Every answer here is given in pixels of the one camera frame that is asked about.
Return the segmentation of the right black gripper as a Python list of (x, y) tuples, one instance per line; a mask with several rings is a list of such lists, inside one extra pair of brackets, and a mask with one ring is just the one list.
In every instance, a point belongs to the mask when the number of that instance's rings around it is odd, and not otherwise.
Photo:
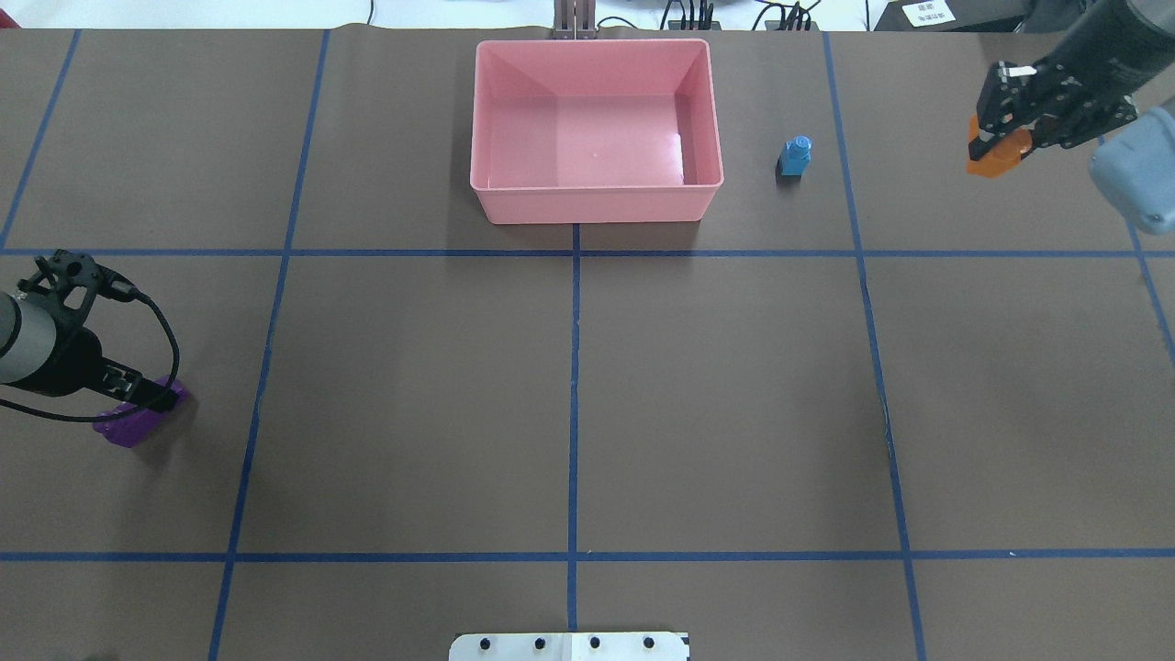
[(1062, 65), (995, 62), (986, 72), (973, 120), (973, 156), (985, 156), (1023, 127), (1034, 151), (1073, 148), (1140, 117), (1132, 94), (1095, 92)]

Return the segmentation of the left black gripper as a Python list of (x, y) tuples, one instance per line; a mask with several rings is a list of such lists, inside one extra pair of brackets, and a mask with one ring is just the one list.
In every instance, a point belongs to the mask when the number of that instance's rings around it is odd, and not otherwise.
[(96, 333), (87, 328), (56, 333), (51, 357), (36, 372), (36, 392), (58, 398), (92, 390), (114, 400), (130, 400), (137, 409), (167, 413), (180, 403), (177, 386), (142, 386), (142, 375), (105, 357)]

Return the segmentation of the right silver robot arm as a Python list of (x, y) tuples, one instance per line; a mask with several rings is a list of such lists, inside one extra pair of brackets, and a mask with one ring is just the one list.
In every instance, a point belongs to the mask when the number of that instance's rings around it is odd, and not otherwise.
[(1135, 93), (1170, 70), (1170, 1), (1028, 1), (1020, 32), (1058, 32), (1036, 62), (995, 62), (969, 122), (967, 171), (1000, 177), (1034, 151), (1107, 139), (1092, 182), (1135, 229), (1171, 232), (1171, 101), (1141, 112)]

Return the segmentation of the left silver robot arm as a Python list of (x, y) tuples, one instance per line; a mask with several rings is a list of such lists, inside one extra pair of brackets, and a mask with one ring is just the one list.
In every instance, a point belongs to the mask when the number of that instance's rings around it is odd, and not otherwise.
[(164, 339), (172, 344), (172, 371), (163, 382), (147, 380), (142, 372), (105, 356), (96, 333), (85, 328), (87, 310), (63, 305), (62, 297), (48, 290), (9, 296), (4, 294), (4, 386), (21, 392), (63, 398), (80, 390), (105, 394), (120, 402), (118, 409), (92, 417), (61, 414), (4, 400), (4, 409), (31, 417), (83, 424), (113, 423), (137, 414), (167, 414), (187, 398), (179, 382), (180, 350), (172, 323), (148, 297), (130, 286), (110, 296), (113, 301), (139, 302), (155, 315)]

